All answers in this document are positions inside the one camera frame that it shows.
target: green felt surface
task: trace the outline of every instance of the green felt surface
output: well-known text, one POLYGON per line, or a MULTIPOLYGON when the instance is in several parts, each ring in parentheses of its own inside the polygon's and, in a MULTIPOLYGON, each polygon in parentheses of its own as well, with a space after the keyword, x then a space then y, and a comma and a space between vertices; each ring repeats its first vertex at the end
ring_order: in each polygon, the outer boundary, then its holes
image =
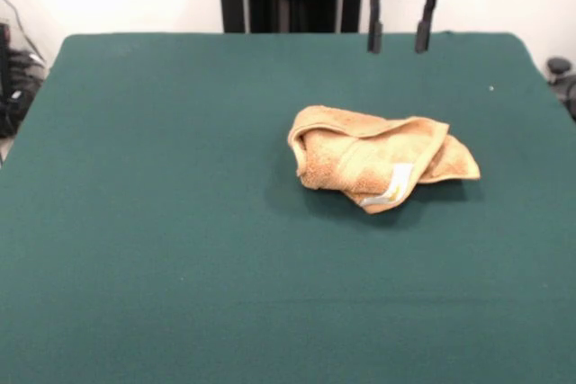
POLYGON ((0 173, 0 383, 573 383, 576 129, 516 38, 412 47, 68 39, 0 173), (483 178, 307 191, 317 103, 449 122, 483 178))

